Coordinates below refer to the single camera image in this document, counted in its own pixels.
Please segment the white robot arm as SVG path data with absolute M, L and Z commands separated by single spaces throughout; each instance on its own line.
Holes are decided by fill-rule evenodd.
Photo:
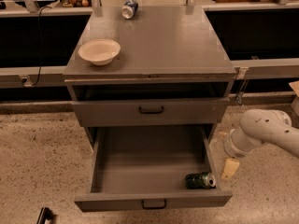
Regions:
M 299 130 L 292 127 L 291 118 L 280 110 L 251 109 L 243 113 L 236 129 L 232 129 L 223 144 L 228 155 L 221 178 L 232 178 L 240 158 L 266 144 L 275 145 L 299 157 Z

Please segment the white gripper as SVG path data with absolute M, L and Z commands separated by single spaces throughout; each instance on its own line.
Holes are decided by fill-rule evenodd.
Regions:
M 235 129 L 232 129 L 228 133 L 226 140 L 223 144 L 225 153 L 231 158 L 227 158 L 224 162 L 223 171 L 221 174 L 222 180 L 231 179 L 235 175 L 240 165 L 240 161 L 237 158 L 245 157 L 245 153 L 242 150 L 240 150 L 233 142 L 232 134 L 234 131 Z

